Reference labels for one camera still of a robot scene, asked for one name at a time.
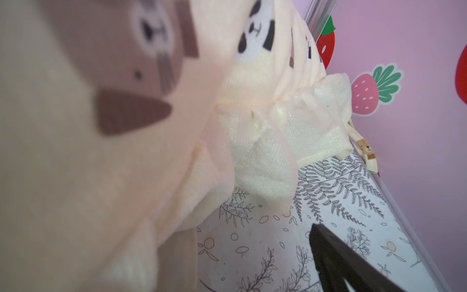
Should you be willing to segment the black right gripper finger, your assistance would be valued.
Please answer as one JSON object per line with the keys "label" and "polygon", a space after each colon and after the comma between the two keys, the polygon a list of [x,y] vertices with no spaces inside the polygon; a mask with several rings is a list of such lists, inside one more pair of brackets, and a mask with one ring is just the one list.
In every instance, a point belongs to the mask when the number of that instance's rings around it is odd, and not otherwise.
{"label": "black right gripper finger", "polygon": [[313,224],[309,242],[323,291],[403,292],[326,226]]}

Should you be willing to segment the cream bear-print pillow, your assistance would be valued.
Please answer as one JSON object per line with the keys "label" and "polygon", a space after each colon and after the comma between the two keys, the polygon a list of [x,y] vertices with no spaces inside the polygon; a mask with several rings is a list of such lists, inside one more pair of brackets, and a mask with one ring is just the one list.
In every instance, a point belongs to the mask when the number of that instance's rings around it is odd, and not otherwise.
{"label": "cream bear-print pillow", "polygon": [[235,187],[352,150],[291,1],[2,1],[1,290],[186,292]]}

